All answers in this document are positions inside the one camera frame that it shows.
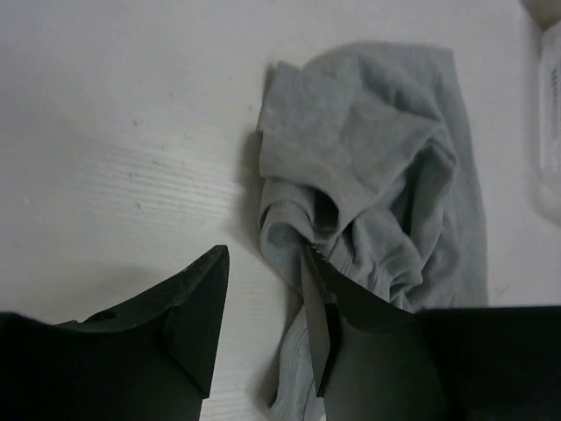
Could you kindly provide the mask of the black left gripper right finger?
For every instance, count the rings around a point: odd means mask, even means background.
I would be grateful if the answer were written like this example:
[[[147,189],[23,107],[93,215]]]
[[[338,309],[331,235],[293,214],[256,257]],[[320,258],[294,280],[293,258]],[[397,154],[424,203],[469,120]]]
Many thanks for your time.
[[[313,246],[302,293],[329,420],[557,420],[560,309],[394,307]]]

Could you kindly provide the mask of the grey tank top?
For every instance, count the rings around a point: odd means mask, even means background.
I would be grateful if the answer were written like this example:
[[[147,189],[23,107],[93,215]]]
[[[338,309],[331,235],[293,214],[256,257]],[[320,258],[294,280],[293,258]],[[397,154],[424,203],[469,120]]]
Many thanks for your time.
[[[450,49],[359,42],[280,62],[258,130],[260,251],[290,287],[313,245],[400,309],[487,304],[485,212]]]

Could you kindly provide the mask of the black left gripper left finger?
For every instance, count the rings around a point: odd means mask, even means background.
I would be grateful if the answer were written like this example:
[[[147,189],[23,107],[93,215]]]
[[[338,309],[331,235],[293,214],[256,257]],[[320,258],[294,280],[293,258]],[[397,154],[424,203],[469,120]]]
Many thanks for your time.
[[[213,246],[180,273],[84,321],[1,316],[4,420],[197,420],[208,398],[230,255]]]

